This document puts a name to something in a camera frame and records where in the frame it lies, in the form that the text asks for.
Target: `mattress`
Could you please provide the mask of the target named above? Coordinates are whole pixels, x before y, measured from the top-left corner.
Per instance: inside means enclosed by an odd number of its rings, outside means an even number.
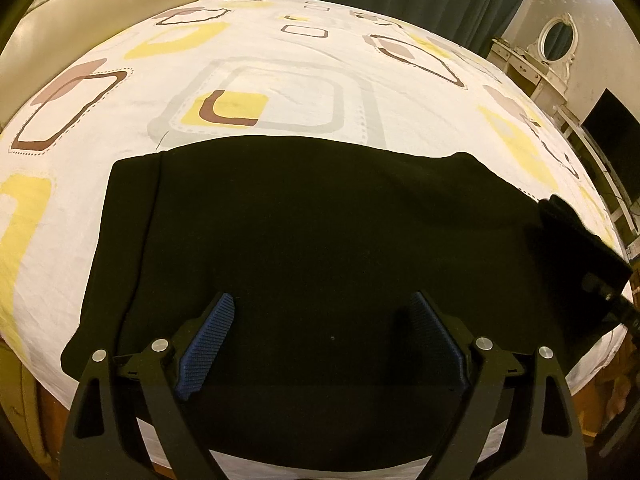
[[[311,136],[430,157],[467,152],[530,197],[561,196],[623,254],[586,171],[496,67],[408,23],[314,0],[199,0],[95,47],[33,96],[0,136],[0,332],[69,407],[60,367],[76,330],[111,166],[238,135]],[[631,300],[630,287],[624,295]],[[572,393],[625,328],[570,371]],[[155,462],[167,465],[141,422]],[[482,458],[497,450],[494,428]],[[359,478],[214,453],[230,478]],[[414,478],[427,457],[375,472]]]

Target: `blue gripper pad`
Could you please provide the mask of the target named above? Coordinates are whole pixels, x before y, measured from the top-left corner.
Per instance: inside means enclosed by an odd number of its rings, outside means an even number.
[[[430,369],[443,382],[465,391],[470,386],[465,356],[420,292],[412,294],[409,311],[418,339],[428,353]]]
[[[234,321],[236,308],[230,294],[224,293],[180,358],[175,394],[187,400],[201,389],[213,360]]]

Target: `black garment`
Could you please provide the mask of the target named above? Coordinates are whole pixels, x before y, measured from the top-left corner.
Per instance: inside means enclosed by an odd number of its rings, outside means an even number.
[[[562,228],[586,239],[577,261]],[[62,365],[79,378],[95,349],[141,351],[229,292],[236,320],[186,408],[203,444],[383,468],[431,454],[460,402],[415,337],[409,296],[425,289],[503,349],[549,346],[566,373],[613,328],[580,290],[591,260],[622,290],[628,267],[567,204],[539,206],[468,153],[208,140],[114,164]]]

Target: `headboard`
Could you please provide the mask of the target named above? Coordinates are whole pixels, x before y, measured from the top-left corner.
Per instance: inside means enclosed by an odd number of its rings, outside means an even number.
[[[35,0],[0,54],[0,132],[38,90],[94,46],[195,0]]]

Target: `patterned bed sheet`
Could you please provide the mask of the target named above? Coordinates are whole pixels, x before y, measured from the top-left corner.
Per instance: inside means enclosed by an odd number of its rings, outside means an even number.
[[[111,165],[246,134],[422,156],[469,152],[536,200],[558,194],[622,254],[566,141],[486,60],[408,23],[337,4],[199,0],[95,47],[0,135],[0,332],[66,407],[77,383],[62,372],[60,354],[78,326]],[[624,294],[631,299],[629,286]],[[573,393],[608,364],[625,332],[604,336],[569,373]],[[152,427],[142,427],[153,459],[166,465]],[[483,456],[503,432],[492,431]],[[231,478],[360,477],[216,456]],[[376,476],[414,478],[423,465]]]

